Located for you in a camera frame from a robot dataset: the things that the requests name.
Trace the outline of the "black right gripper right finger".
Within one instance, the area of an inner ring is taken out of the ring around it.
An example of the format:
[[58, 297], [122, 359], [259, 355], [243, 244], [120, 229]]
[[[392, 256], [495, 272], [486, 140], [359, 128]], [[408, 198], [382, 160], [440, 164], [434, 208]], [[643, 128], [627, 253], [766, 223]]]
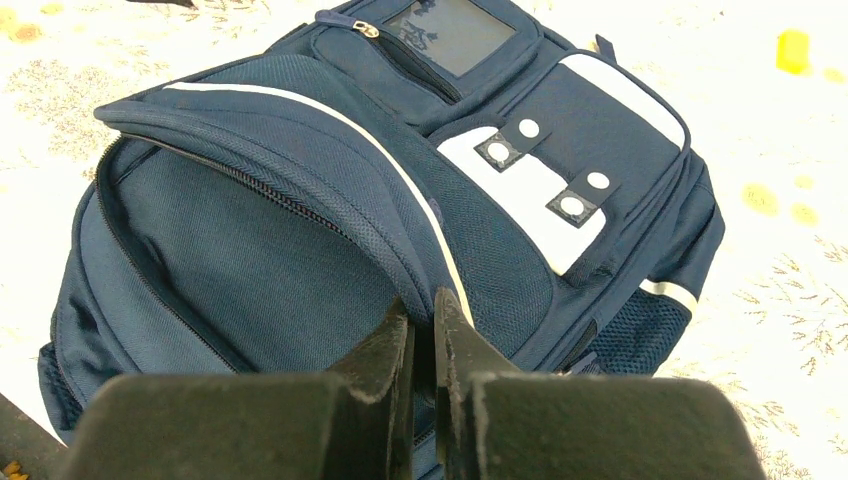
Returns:
[[437, 455], [448, 479], [761, 479], [736, 410], [688, 379], [518, 369], [434, 300]]

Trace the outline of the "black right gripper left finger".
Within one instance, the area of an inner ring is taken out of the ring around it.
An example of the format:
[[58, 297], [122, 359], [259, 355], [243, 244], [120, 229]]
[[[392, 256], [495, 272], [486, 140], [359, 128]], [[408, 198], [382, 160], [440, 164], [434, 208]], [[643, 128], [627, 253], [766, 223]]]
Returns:
[[129, 375], [83, 415], [66, 479], [408, 479], [414, 331], [395, 301], [322, 372]]

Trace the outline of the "navy blue backpack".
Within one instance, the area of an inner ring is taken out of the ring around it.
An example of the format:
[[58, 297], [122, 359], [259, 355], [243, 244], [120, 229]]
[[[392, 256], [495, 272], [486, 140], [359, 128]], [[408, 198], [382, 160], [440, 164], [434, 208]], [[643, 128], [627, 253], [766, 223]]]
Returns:
[[724, 233], [679, 114], [508, 1], [352, 1], [94, 115], [38, 362], [69, 449], [115, 378], [322, 372], [400, 301], [408, 479], [446, 479], [440, 288], [524, 372], [653, 378]]

